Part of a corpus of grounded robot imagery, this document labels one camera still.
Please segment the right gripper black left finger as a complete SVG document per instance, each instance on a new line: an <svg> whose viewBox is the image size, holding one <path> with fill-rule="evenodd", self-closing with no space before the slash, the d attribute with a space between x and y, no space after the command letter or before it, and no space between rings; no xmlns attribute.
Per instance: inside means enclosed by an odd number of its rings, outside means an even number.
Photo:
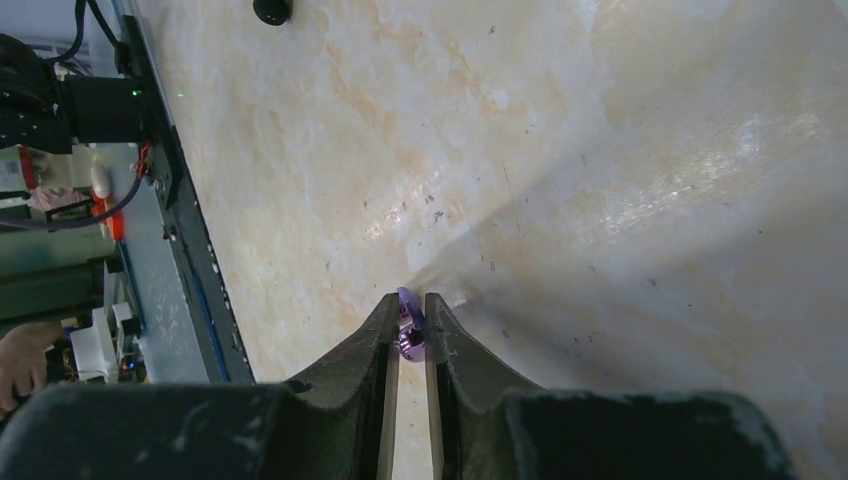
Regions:
<svg viewBox="0 0 848 480"><path fill-rule="evenodd" d="M280 383L51 387L1 435L5 479L388 479L399 299Z"/></svg>

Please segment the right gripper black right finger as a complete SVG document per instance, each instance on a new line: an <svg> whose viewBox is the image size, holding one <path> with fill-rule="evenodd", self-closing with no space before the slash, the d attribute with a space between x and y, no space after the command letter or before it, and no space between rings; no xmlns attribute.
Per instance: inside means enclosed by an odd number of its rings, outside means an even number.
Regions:
<svg viewBox="0 0 848 480"><path fill-rule="evenodd" d="M717 391L545 389L424 300L438 479L793 479L768 418Z"/></svg>

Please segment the purple earbud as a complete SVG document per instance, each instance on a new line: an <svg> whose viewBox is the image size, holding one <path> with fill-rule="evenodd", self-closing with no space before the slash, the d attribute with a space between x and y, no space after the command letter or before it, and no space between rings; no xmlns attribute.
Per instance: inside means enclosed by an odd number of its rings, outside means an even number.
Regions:
<svg viewBox="0 0 848 480"><path fill-rule="evenodd" d="M425 316L417 294L406 287L398 287L399 332L395 346L400 355L409 362L420 363L425 360Z"/></svg>

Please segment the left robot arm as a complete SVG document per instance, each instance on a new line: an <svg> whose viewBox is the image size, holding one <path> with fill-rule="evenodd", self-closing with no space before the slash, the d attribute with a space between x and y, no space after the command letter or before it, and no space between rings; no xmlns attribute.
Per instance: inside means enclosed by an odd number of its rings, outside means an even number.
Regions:
<svg viewBox="0 0 848 480"><path fill-rule="evenodd" d="M142 143L143 107L130 79L70 75L1 36L1 147L69 154L77 143Z"/></svg>

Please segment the person hand in background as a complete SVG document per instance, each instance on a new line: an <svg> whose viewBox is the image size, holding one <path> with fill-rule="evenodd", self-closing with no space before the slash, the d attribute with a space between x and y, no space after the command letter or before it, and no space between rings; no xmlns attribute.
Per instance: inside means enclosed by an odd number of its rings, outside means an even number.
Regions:
<svg viewBox="0 0 848 480"><path fill-rule="evenodd" d="M11 329L1 339L1 418L16 410L19 401L39 392L47 383L45 351L63 335L56 322L33 322Z"/></svg>

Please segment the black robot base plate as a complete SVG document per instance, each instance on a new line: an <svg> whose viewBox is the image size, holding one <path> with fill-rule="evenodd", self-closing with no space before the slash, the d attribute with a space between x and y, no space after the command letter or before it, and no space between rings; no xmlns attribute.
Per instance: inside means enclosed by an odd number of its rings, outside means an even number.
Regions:
<svg viewBox="0 0 848 480"><path fill-rule="evenodd" d="M124 209L121 253L142 321L141 346L155 382L252 384L233 307L135 1L114 7L145 107L150 175Z"/></svg>

